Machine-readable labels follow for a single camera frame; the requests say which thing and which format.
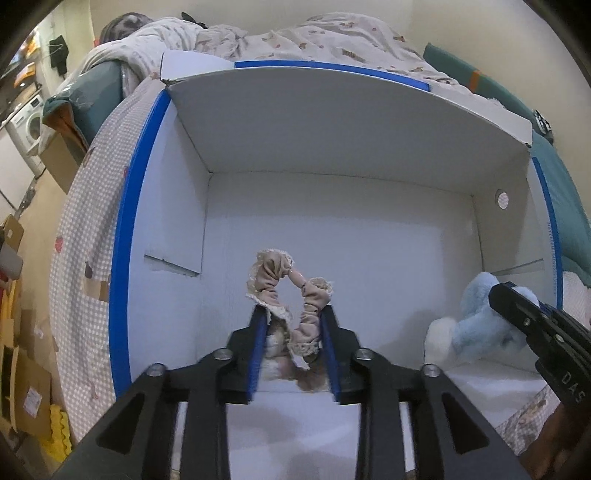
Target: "box flap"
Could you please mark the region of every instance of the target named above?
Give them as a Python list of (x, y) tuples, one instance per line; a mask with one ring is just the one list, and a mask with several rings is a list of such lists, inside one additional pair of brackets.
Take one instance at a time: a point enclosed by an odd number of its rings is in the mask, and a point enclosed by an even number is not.
[(198, 51), (166, 50), (160, 64), (160, 80), (177, 82), (201, 73), (234, 68), (234, 62)]
[(40, 439), (51, 439), (50, 394), (50, 373), (30, 360), (21, 348), (16, 347), (12, 356), (10, 378), (12, 427)]
[(531, 146), (533, 141), (531, 133), (531, 122), (505, 108), (493, 105), (492, 102), (482, 102), (475, 99), (472, 95), (465, 95), (462, 92), (446, 88), (443, 85), (431, 84), (431, 93), (445, 98), (466, 110), (470, 110), (482, 118), (486, 118), (490, 123), (495, 124), (500, 129), (507, 132), (516, 140), (519, 140), (527, 146)]
[(168, 92), (212, 173), (343, 175), (474, 194), (499, 168), (529, 161), (525, 119), (491, 104), (517, 120), (512, 134), (459, 100), (374, 76), (236, 68)]

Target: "screw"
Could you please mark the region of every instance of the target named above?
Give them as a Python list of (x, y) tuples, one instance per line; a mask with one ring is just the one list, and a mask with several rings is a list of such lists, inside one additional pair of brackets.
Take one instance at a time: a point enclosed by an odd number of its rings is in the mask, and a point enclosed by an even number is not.
[(368, 348), (360, 348), (355, 353), (357, 360), (371, 360), (374, 357), (374, 353)]
[(164, 372), (166, 372), (166, 366), (163, 364), (150, 365), (146, 370), (146, 374), (150, 377), (162, 377)]
[(229, 348), (219, 348), (213, 353), (216, 360), (231, 360), (234, 353)]
[(441, 375), (441, 368), (433, 364), (423, 365), (423, 373), (428, 377), (438, 377)]

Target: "blue tape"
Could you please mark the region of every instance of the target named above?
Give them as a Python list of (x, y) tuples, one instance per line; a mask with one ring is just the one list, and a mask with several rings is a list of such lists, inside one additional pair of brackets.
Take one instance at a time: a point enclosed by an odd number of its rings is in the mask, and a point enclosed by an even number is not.
[(431, 88), (428, 83), (419, 80), (405, 77), (404, 75), (397, 75), (396, 73), (383, 72), (382, 70), (366, 69), (363, 67), (355, 67), (353, 65), (341, 65), (340, 63), (326, 63), (323, 61), (305, 61), (305, 60), (247, 60), (237, 61), (234, 64), (237, 69), (247, 69), (253, 67), (305, 67), (309, 69), (325, 69), (338, 70), (340, 72), (360, 73), (370, 77), (377, 77), (385, 80), (392, 80), (393, 82), (402, 83), (411, 87), (430, 92)]
[(546, 183), (546, 177), (540, 161), (536, 157), (531, 157), (534, 163), (535, 172), (538, 174), (542, 192), (544, 193), (544, 200), (546, 202), (546, 209), (548, 210), (548, 217), (550, 218), (550, 231), (552, 231), (552, 240), (554, 248), (554, 262), (556, 263), (556, 308), (562, 310), (563, 308), (563, 282), (562, 282), (562, 247), (560, 246), (560, 239), (558, 238), (558, 224), (556, 223), (556, 215), (554, 214), (554, 206), (552, 205), (552, 197), (550, 196), (550, 189)]
[(166, 90), (162, 90), (152, 106), (135, 146), (119, 205), (109, 288), (109, 354), (115, 397), (120, 397), (132, 383), (127, 335), (131, 243), (148, 160), (169, 103), (170, 95)]
[(246, 394), (248, 401), (252, 400), (252, 396), (256, 392), (258, 385), (259, 372), (261, 371), (262, 356), (265, 350), (265, 340), (267, 338), (267, 311), (264, 310), (264, 315), (258, 320), (256, 326), (255, 344), (252, 348), (251, 361), (248, 364), (248, 385), (246, 387)]
[(340, 382), (339, 382), (339, 363), (336, 360), (335, 347), (330, 338), (330, 333), (320, 312), (320, 328), (322, 331), (322, 351), (324, 355), (324, 365), (329, 376), (330, 391), (335, 401), (340, 401)]

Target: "label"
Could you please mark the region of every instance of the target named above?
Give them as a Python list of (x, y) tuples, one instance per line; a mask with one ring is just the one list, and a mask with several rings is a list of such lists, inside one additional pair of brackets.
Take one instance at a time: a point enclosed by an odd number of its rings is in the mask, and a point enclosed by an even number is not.
[(43, 333), (43, 330), (41, 330), (41, 329), (40, 329), (38, 326), (36, 326), (36, 327), (33, 329), (33, 333), (34, 333), (35, 335), (37, 335), (37, 336), (38, 336), (38, 337), (39, 337), (41, 340), (43, 340), (43, 337), (45, 336), (45, 334)]
[(34, 419), (37, 418), (37, 412), (39, 412), (42, 398), (43, 397), (37, 390), (33, 387), (29, 387), (23, 408)]

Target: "wall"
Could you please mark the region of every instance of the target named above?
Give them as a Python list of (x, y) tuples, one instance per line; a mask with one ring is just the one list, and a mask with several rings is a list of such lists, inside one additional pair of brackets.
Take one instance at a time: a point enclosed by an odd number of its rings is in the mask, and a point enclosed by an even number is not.
[(68, 45), (67, 68), (71, 73), (93, 48), (89, 0), (64, 0), (37, 27), (42, 57), (37, 62), (45, 78), (45, 95), (55, 93), (63, 79), (51, 68), (48, 42), (63, 35)]
[(591, 215), (591, 88), (552, 29), (521, 0), (415, 0), (408, 38), (490, 75), (552, 125)]
[(327, 12), (356, 12), (380, 17), (393, 28), (405, 31), (413, 0), (90, 0), (95, 38), (111, 20), (127, 12), (151, 18), (179, 17), (181, 11), (207, 25), (227, 24), (260, 34), (302, 23)]
[(185, 10), (198, 21), (253, 34), (330, 11), (380, 17), (419, 51), (429, 41), (443, 47), (538, 109), (591, 214), (591, 89), (562, 42), (522, 0), (90, 0), (90, 10), (95, 36), (128, 11), (159, 18)]

